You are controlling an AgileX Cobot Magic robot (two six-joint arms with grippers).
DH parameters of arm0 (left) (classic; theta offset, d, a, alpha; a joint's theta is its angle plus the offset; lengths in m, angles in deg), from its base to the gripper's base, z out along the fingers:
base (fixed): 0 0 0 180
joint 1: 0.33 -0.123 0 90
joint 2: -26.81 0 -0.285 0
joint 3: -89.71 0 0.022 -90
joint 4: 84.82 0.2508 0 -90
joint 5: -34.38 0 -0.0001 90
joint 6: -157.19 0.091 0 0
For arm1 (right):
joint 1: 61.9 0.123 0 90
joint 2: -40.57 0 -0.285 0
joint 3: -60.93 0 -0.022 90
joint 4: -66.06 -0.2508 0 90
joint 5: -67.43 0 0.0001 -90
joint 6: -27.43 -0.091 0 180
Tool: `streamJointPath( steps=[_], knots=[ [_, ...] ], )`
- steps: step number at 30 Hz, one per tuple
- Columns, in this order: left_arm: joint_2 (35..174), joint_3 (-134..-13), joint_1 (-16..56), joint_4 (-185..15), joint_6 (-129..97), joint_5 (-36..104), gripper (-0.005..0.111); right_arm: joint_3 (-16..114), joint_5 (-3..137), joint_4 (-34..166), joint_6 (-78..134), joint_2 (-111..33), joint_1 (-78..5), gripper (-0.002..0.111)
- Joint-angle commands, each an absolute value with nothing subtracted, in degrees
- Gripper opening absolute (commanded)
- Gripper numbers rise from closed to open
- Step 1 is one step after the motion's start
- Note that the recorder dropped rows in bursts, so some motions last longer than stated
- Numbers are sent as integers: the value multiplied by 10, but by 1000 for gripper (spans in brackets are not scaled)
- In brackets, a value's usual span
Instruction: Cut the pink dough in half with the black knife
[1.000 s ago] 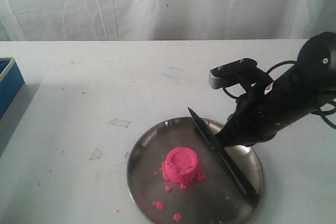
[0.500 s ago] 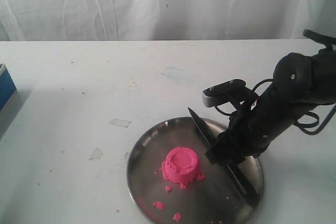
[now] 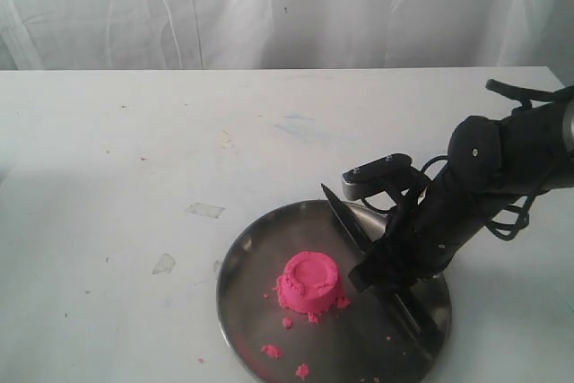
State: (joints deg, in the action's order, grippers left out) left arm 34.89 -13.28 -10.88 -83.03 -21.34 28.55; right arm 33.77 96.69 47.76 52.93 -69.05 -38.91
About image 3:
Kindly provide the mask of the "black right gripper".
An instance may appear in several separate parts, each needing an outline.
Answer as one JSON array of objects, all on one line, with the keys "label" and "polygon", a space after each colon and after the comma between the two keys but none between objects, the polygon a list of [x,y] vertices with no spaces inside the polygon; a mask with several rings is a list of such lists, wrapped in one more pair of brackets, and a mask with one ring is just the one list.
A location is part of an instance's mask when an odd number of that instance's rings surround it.
[{"label": "black right gripper", "polygon": [[396,214],[386,232],[361,248],[348,274],[358,292],[410,290],[442,276],[453,256],[498,213],[498,197],[466,190],[448,166],[410,212]]}]

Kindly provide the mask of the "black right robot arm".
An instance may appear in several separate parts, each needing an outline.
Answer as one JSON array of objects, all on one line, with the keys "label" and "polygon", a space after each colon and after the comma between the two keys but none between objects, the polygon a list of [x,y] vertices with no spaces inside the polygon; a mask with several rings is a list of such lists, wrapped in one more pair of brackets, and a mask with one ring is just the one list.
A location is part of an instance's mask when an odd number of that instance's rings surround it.
[{"label": "black right robot arm", "polygon": [[555,101],[501,120],[471,116],[448,143],[435,178],[395,153],[343,175],[355,200],[386,192],[395,201],[383,236],[349,278],[362,292],[392,290],[441,273],[482,228],[512,240],[535,198],[573,185],[573,103]]}]

